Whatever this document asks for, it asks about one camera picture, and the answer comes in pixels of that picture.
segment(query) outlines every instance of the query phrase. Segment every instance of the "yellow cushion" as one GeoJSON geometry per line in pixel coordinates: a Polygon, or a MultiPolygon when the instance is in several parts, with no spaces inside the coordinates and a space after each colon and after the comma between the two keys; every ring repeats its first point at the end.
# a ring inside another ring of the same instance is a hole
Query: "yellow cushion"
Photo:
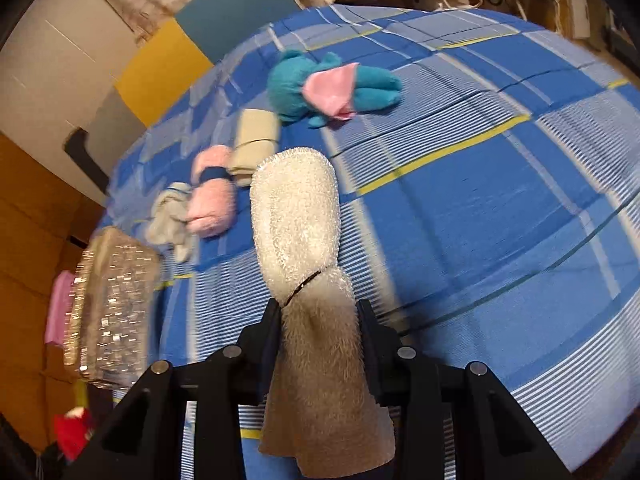
{"type": "Polygon", "coordinates": [[[136,117],[151,126],[211,67],[172,18],[140,49],[115,87],[136,117]]]}

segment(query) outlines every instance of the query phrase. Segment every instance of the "pink fuzzy sock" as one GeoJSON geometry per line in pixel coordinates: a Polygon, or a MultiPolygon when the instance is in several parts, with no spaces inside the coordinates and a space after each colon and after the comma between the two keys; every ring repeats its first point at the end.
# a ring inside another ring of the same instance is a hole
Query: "pink fuzzy sock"
{"type": "Polygon", "coordinates": [[[230,156],[231,149],[219,144],[200,152],[193,161],[194,189],[187,211],[187,229],[203,238],[229,229],[236,215],[236,188],[232,181],[214,178],[200,184],[200,174],[206,168],[226,168],[230,156]]]}

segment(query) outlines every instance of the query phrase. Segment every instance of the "cream towel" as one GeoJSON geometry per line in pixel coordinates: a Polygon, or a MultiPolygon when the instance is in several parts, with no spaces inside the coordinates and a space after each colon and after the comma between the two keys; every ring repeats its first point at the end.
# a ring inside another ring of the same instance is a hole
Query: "cream towel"
{"type": "Polygon", "coordinates": [[[280,121],[273,112],[246,108],[240,113],[236,145],[226,167],[236,186],[251,184],[258,165],[276,152],[280,139],[280,121]]]}
{"type": "Polygon", "coordinates": [[[258,262],[283,323],[260,450],[294,456],[308,478],[389,462],[393,426],[369,393],[353,288],[337,267],[334,169],[315,150],[287,150],[258,168],[250,196],[258,262]]]}

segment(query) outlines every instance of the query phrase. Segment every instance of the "navy blue band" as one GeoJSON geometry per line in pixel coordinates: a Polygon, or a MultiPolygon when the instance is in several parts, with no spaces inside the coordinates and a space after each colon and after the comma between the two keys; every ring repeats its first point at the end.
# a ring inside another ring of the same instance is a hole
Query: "navy blue band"
{"type": "Polygon", "coordinates": [[[202,170],[198,179],[198,184],[204,184],[207,180],[213,180],[215,178],[231,180],[232,177],[226,172],[226,168],[222,168],[221,166],[209,166],[202,170]]]}

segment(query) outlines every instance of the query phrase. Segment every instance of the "black strap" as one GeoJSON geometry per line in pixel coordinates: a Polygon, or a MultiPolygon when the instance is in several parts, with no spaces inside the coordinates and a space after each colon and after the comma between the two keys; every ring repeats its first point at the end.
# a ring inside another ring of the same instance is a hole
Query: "black strap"
{"type": "Polygon", "coordinates": [[[224,178],[226,180],[231,180],[231,175],[228,174],[226,168],[222,168],[222,166],[209,166],[202,170],[200,177],[198,178],[198,184],[204,184],[209,180],[214,180],[215,178],[224,178]]]}
{"type": "Polygon", "coordinates": [[[283,308],[284,308],[285,306],[287,306],[291,300],[293,300],[293,297],[294,297],[297,293],[299,293],[299,292],[302,290],[302,288],[303,288],[307,283],[309,283],[312,279],[314,279],[314,278],[315,278],[318,274],[320,274],[321,272],[322,272],[322,270],[316,270],[316,272],[314,272],[311,276],[309,276],[309,277],[308,277],[304,282],[300,283],[300,284],[296,287],[296,290],[294,290],[294,291],[291,293],[291,295],[289,296],[289,299],[287,299],[287,301],[285,301],[283,308]]]}

